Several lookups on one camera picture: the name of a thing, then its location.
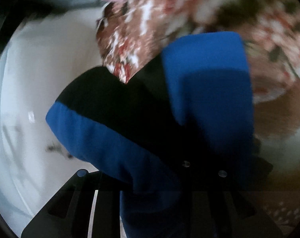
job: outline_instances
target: metal screw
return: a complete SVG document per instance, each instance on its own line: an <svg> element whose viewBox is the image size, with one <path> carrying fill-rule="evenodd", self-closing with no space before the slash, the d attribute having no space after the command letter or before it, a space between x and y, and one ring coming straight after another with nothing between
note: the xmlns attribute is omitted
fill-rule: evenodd
<svg viewBox="0 0 300 238"><path fill-rule="evenodd" d="M184 167L190 167L190 165L191 165L190 162L188 162L188 161L183 161L182 166L184 166Z"/></svg>
<svg viewBox="0 0 300 238"><path fill-rule="evenodd" d="M85 171L85 170L81 169L81 170L78 170L78 171L77 171L77 176L83 177L83 176L85 176L85 175L86 175L86 171Z"/></svg>
<svg viewBox="0 0 300 238"><path fill-rule="evenodd" d="M227 177L226 171L223 171L223 170L220 170L220 171L218 172L218 175L219 175L220 177L223 177L223 178Z"/></svg>

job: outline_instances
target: blue and black cushion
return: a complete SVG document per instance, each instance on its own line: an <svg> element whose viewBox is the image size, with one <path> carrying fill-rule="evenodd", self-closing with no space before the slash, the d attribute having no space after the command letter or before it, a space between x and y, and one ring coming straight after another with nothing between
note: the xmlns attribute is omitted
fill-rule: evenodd
<svg viewBox="0 0 300 238"><path fill-rule="evenodd" d="M129 237L168 237L158 214L175 226L183 161L199 176L217 155L246 181L253 107L243 44L232 32L182 37L127 84L95 67L64 89L46 121L71 155L132 185L121 196Z"/></svg>

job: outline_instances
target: floral fabric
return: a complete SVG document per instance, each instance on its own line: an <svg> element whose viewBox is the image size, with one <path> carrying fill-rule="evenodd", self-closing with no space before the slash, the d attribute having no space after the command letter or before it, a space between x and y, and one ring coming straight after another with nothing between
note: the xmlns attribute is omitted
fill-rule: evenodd
<svg viewBox="0 0 300 238"><path fill-rule="evenodd" d="M124 83L178 37L238 32L250 64L255 136L285 140L299 130L298 0L127 0L109 3L98 26L103 65ZM272 217L284 226L300 221Z"/></svg>

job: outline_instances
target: white surface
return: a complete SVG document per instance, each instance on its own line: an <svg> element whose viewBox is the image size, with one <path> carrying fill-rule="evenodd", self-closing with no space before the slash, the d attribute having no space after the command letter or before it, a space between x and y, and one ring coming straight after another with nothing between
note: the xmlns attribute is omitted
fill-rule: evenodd
<svg viewBox="0 0 300 238"><path fill-rule="evenodd" d="M0 213L18 236L77 170L96 170L67 159L64 148L46 151L58 141L45 116L72 80L101 64L99 17L100 9L87 9L29 23L12 37L0 63Z"/></svg>

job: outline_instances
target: black fabric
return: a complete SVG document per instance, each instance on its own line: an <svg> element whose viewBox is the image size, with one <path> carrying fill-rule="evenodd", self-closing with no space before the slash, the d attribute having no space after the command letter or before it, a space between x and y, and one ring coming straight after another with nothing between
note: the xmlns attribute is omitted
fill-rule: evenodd
<svg viewBox="0 0 300 238"><path fill-rule="evenodd" d="M113 129L179 172L186 153L184 129L171 112L160 56L128 84L106 67L92 68L71 82L57 101Z"/></svg>

